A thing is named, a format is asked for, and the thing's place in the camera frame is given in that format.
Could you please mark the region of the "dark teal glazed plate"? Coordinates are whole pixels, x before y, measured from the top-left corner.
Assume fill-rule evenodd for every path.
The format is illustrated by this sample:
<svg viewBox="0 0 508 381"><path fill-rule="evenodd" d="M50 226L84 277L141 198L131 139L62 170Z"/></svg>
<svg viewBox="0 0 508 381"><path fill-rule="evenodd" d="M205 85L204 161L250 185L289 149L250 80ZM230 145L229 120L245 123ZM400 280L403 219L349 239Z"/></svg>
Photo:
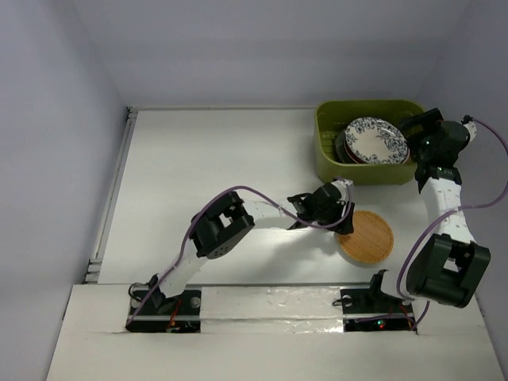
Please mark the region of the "dark teal glazed plate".
<svg viewBox="0 0 508 381"><path fill-rule="evenodd" d="M343 131L341 131L340 133L337 134L333 143L334 143L335 153L337 155L337 160L340 163L349 164L350 157L348 156L348 153L345 151L345 148L344 148L344 132Z"/></svg>

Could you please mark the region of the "pink plastic plate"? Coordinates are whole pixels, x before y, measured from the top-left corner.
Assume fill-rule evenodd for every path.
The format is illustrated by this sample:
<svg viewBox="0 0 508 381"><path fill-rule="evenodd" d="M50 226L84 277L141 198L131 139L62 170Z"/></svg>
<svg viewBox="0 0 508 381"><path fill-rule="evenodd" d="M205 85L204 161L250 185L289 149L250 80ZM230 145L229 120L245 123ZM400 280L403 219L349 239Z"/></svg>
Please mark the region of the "pink plastic plate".
<svg viewBox="0 0 508 381"><path fill-rule="evenodd" d="M347 145L346 141L344 141L343 143L343 146L344 146L344 149L346 151L346 153L348 154L348 156L353 160L354 163L357 163L357 164L365 164L365 162L359 158L358 156L356 156L352 151L351 149L349 148L349 146ZM406 157L405 159L403 160L403 164L407 163L408 161L410 160L410 153L408 152L406 154Z"/></svg>

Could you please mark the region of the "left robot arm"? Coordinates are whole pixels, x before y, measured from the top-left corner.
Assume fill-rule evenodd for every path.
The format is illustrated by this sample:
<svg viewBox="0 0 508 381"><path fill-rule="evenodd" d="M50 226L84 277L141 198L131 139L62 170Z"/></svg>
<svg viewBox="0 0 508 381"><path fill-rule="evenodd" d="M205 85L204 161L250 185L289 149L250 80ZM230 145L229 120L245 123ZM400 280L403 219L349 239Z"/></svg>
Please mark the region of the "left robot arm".
<svg viewBox="0 0 508 381"><path fill-rule="evenodd" d="M148 294L137 296L129 289L129 297L159 314L171 311L207 261L231 252L254 229L313 228L351 234L355 207L352 189L351 180L339 178L282 202L247 186L224 190L191 219L174 262L145 284Z"/></svg>

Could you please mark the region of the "blue floral white plate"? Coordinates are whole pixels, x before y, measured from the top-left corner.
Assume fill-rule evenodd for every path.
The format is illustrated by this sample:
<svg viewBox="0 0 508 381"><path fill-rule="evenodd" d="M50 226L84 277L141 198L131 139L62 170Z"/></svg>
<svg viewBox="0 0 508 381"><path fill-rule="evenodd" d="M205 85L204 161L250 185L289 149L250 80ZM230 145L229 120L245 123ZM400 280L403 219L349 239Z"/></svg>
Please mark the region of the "blue floral white plate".
<svg viewBox="0 0 508 381"><path fill-rule="evenodd" d="M359 117L344 130L349 151L364 164L402 164L410 150L406 138L390 122Z"/></svg>

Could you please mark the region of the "orange woven round plate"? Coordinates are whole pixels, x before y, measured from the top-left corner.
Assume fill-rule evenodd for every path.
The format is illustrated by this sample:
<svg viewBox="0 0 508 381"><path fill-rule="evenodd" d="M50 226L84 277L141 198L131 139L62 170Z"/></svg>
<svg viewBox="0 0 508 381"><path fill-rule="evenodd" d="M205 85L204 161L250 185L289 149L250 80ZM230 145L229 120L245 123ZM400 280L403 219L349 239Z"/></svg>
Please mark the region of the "orange woven round plate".
<svg viewBox="0 0 508 381"><path fill-rule="evenodd" d="M394 247L394 234L378 214L357 210L352 216L354 232L336 235L341 251L352 261L374 265L384 261Z"/></svg>

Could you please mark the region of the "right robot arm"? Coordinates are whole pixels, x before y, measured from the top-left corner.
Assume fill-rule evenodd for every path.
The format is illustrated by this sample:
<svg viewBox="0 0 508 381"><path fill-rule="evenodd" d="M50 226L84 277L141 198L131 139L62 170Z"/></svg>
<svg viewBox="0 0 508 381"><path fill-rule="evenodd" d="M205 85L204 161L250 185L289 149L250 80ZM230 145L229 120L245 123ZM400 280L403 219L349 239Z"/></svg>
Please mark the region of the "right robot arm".
<svg viewBox="0 0 508 381"><path fill-rule="evenodd" d="M383 311L394 300L418 298L464 308L483 277L491 254L475 242L461 203L462 179L456 168L459 153L473 138L471 117L446 121L439 109L401 121L400 131L417 165L414 178L422 196L429 227L416 240L398 274L381 270L365 292L367 305Z"/></svg>

